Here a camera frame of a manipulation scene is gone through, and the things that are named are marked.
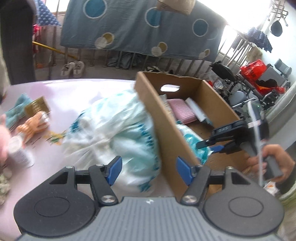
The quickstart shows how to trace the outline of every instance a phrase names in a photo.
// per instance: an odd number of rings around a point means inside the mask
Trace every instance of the yellow pole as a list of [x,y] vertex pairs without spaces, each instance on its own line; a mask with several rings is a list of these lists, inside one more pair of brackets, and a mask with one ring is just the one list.
[[[51,50],[51,51],[55,51],[55,52],[57,52],[57,53],[60,53],[60,54],[65,55],[64,52],[62,52],[62,51],[60,51],[60,50],[58,50],[58,49],[55,49],[55,48],[49,47],[49,46],[47,46],[47,45],[44,45],[44,44],[41,44],[41,43],[38,43],[38,42],[35,42],[35,41],[32,41],[32,43],[35,44],[35,45],[38,45],[38,46],[40,46],[40,47],[47,48],[47,49],[49,49],[49,50]],[[71,58],[73,58],[73,59],[75,59],[75,60],[78,60],[78,58],[77,58],[76,56],[74,56],[74,55],[68,54],[68,56],[71,57]]]

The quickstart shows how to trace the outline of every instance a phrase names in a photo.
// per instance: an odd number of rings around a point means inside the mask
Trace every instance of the box handle hole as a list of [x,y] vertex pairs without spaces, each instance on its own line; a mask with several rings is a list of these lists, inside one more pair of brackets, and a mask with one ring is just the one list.
[[179,85],[163,85],[160,88],[160,91],[162,92],[176,92],[180,89]]

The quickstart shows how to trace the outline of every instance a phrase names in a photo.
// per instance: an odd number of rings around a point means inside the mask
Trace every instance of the pink table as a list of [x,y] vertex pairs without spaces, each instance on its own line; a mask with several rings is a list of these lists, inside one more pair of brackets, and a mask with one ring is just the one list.
[[[83,79],[13,85],[1,107],[4,111],[9,110],[22,93],[27,93],[33,100],[44,96],[51,109],[50,130],[60,133],[96,100],[132,88],[133,84],[134,81],[128,80]],[[33,152],[35,164],[28,169],[13,169],[11,191],[6,203],[0,208],[0,240],[10,241],[20,236],[13,218],[16,202],[63,167],[61,146],[50,145],[41,138],[27,148]]]

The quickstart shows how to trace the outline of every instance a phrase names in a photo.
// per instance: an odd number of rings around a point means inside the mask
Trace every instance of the human hand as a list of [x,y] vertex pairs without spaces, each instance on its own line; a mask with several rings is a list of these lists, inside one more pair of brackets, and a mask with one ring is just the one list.
[[[284,182],[291,174],[295,162],[290,157],[290,155],[285,152],[285,150],[280,145],[266,145],[262,148],[262,156],[263,158],[267,156],[274,156],[276,162],[279,165],[280,170],[283,172],[281,177],[276,177],[273,179],[276,183]],[[247,156],[247,164],[251,167],[251,171],[254,173],[258,173],[259,171],[259,158],[257,156],[250,157]],[[266,172],[267,163],[263,162],[263,174]]]

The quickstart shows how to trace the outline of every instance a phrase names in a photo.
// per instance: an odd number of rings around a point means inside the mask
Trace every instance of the white plastic bag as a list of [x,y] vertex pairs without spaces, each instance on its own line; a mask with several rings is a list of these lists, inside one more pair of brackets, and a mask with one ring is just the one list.
[[114,187],[131,193],[151,193],[160,160],[153,121],[134,90],[96,101],[69,128],[64,141],[64,164],[77,170],[123,159]]

